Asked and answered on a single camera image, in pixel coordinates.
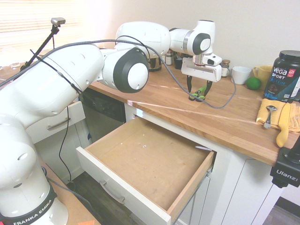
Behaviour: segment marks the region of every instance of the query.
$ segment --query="wooden drawer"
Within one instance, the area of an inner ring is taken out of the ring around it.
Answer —
[[[85,119],[83,105],[80,101],[69,105],[69,126]],[[33,143],[37,143],[67,128],[68,114],[65,108],[60,114],[44,118],[26,129]]]
[[[147,225],[170,225],[212,166],[214,153],[136,117],[86,149],[82,168]]]

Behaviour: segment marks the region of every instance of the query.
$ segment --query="camera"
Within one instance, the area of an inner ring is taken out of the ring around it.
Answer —
[[[65,20],[64,18],[62,18],[62,17],[57,17],[57,18],[52,18],[52,19],[51,19],[51,23],[52,23],[54,26],[60,27],[60,25],[66,23],[66,20]]]

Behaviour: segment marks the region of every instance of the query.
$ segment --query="black dishwasher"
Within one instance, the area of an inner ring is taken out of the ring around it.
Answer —
[[[126,122],[123,102],[90,88],[79,99],[93,143]]]

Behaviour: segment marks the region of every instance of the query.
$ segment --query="green ball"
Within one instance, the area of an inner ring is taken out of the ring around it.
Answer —
[[[246,85],[250,90],[257,90],[261,86],[261,81],[256,77],[250,77],[246,81]]]

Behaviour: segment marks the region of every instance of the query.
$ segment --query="window blinds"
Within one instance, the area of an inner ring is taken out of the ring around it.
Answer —
[[[66,19],[54,36],[55,47],[81,38],[81,7],[79,0],[0,0],[0,60],[5,58],[2,48],[14,47],[17,60],[28,61],[32,57],[30,49],[35,52],[51,33],[53,17]],[[44,50],[52,48],[51,40]]]

